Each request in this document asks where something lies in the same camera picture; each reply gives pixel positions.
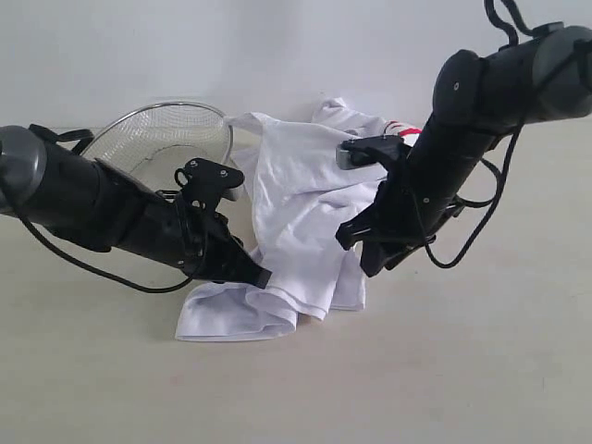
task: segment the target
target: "red stripe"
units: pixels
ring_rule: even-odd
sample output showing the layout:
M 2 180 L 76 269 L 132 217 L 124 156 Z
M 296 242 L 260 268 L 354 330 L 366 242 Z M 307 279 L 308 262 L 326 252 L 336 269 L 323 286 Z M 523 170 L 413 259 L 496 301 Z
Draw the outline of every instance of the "red stripe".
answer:
M 422 133 L 422 131 L 418 128 L 409 128 L 409 129 L 404 129 L 403 131 L 401 131 L 399 133 L 399 135 L 401 137 L 405 137 L 405 136 L 409 136 L 411 134 L 421 134 L 421 133 Z

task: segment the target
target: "metal mesh strainer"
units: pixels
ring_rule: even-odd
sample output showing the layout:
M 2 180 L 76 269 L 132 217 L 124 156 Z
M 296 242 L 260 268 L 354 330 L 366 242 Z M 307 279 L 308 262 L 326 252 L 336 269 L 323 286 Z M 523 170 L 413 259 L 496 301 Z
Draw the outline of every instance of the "metal mesh strainer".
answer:
M 191 102 L 145 106 L 101 131 L 82 155 L 104 159 L 134 177 L 140 165 L 169 148 L 182 153 L 181 162 L 204 157 L 225 164 L 232 149 L 232 127 L 223 117 L 210 105 Z

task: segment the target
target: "table surface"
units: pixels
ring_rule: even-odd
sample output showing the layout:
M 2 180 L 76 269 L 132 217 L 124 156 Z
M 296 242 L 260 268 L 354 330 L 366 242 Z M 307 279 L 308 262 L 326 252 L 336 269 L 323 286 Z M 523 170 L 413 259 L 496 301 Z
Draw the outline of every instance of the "table surface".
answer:
M 458 268 L 417 253 L 368 281 L 364 311 L 304 317 L 269 341 L 174 341 L 187 291 L 119 287 L 0 218 L 2 442 L 589 441 L 589 131 L 525 131 L 499 211 Z M 479 170 L 465 195 L 492 187 Z M 224 204 L 252 245 L 249 208 Z M 452 257 L 479 217 L 451 223 L 438 255 Z M 147 284 L 179 279 L 67 248 Z

